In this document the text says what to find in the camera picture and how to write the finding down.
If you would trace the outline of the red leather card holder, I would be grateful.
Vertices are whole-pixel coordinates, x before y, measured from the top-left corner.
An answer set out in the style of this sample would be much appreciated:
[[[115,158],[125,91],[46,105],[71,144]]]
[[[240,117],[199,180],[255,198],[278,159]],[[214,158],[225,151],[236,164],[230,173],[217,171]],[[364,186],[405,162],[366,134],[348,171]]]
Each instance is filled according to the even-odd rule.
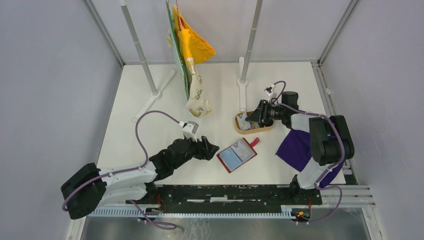
[[[243,164],[256,157],[258,153],[254,147],[260,142],[256,137],[252,142],[248,142],[244,137],[216,154],[217,158],[228,173],[232,173]]]

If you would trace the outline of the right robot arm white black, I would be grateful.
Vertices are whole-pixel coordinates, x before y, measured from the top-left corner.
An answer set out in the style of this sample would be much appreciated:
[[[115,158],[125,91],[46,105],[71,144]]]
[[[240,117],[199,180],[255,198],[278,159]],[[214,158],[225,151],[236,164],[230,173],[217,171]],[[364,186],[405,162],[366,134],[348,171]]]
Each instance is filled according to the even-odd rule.
[[[245,121],[268,127],[275,121],[289,129],[276,155],[298,171],[289,189],[289,199],[302,204],[309,190],[323,190],[337,176],[355,147],[343,115],[326,116],[299,109],[298,93],[285,91],[280,103],[261,100]]]

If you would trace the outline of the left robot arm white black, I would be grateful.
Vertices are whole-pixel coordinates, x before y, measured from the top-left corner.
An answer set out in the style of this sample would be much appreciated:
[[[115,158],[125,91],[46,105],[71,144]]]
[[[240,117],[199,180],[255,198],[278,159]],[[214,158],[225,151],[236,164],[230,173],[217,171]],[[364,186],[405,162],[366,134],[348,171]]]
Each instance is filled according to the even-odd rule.
[[[103,169],[87,163],[61,186],[62,210],[77,220],[103,205],[129,200],[151,204],[157,198],[152,183],[170,177],[191,159],[211,160],[219,149],[206,136],[197,140],[178,138],[146,163]]]

